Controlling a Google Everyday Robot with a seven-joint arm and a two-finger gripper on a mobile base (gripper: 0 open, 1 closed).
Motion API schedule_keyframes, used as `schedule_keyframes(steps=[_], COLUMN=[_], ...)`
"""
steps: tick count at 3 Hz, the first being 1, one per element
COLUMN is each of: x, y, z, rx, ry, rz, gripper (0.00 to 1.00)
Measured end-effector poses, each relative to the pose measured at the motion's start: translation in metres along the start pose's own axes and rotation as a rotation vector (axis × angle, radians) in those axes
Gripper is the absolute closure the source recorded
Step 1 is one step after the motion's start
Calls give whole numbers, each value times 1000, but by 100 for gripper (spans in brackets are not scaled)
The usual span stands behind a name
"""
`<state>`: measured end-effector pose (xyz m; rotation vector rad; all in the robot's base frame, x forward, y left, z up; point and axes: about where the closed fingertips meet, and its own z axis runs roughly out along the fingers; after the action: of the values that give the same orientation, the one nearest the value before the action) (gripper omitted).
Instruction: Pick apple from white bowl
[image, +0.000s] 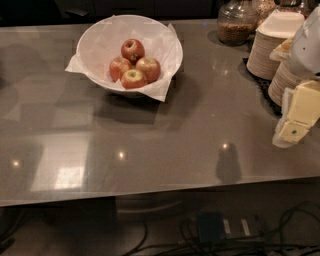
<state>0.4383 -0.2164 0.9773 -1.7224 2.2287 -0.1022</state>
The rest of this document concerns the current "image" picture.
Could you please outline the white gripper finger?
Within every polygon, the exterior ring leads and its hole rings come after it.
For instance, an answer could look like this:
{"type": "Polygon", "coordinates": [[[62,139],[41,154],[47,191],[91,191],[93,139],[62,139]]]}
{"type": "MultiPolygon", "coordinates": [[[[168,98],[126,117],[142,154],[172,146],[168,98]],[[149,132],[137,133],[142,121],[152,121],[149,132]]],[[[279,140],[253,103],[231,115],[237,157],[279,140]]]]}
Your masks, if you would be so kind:
{"type": "Polygon", "coordinates": [[[288,87],[285,88],[283,96],[282,96],[282,117],[279,119],[277,126],[275,128],[275,134],[272,138],[272,144],[279,148],[289,148],[292,146],[292,143],[285,141],[283,138],[280,137],[280,131],[284,127],[291,101],[293,98],[293,89],[288,87]]]}

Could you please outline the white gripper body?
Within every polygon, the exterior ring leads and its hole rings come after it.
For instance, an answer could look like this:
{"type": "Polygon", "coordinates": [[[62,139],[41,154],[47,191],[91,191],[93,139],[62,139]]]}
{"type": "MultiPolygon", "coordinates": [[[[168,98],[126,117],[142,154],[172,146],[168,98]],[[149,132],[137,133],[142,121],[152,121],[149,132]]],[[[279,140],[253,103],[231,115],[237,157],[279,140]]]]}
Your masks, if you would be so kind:
{"type": "Polygon", "coordinates": [[[320,78],[320,7],[297,30],[291,44],[289,68],[303,79],[320,78]]]}

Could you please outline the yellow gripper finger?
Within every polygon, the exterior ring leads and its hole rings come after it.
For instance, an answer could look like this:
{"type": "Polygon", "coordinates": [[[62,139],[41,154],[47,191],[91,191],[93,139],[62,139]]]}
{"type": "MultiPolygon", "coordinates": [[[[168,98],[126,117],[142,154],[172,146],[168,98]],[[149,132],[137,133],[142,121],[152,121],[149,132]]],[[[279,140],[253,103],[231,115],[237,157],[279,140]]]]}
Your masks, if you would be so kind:
{"type": "Polygon", "coordinates": [[[309,80],[296,86],[280,137],[300,142],[320,118],[320,82],[309,80]]]}

